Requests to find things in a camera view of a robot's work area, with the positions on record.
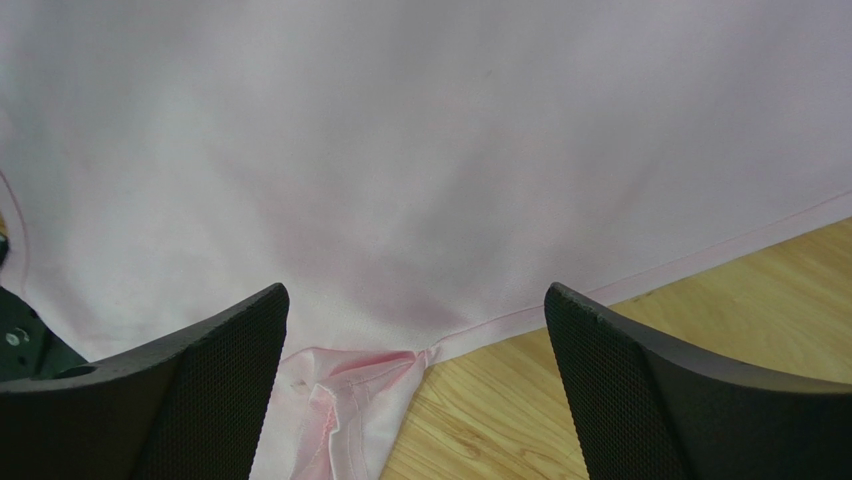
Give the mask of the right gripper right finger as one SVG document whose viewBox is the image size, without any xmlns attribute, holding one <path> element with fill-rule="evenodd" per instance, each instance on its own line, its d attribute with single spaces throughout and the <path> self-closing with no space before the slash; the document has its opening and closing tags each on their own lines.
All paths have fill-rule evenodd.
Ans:
<svg viewBox="0 0 852 480">
<path fill-rule="evenodd" d="M 847 479 L 851 388 L 719 355 L 555 283 L 547 330 L 592 479 Z"/>
</svg>

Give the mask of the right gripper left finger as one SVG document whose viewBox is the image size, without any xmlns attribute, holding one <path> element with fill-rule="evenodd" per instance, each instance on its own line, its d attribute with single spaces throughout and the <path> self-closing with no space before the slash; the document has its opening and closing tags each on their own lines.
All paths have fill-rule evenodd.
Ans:
<svg viewBox="0 0 852 480">
<path fill-rule="evenodd" d="M 2 477 L 248 478 L 288 309 L 275 283 L 121 354 L 4 382 Z"/>
</svg>

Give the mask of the pink t shirt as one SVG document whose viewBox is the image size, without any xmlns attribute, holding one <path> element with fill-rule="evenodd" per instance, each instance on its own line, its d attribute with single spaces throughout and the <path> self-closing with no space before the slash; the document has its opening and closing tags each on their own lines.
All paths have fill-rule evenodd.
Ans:
<svg viewBox="0 0 852 480">
<path fill-rule="evenodd" d="M 375 479 L 425 369 L 851 213 L 847 1 L 5 1 L 2 285 L 89 360 L 273 283 L 251 475 Z"/>
</svg>

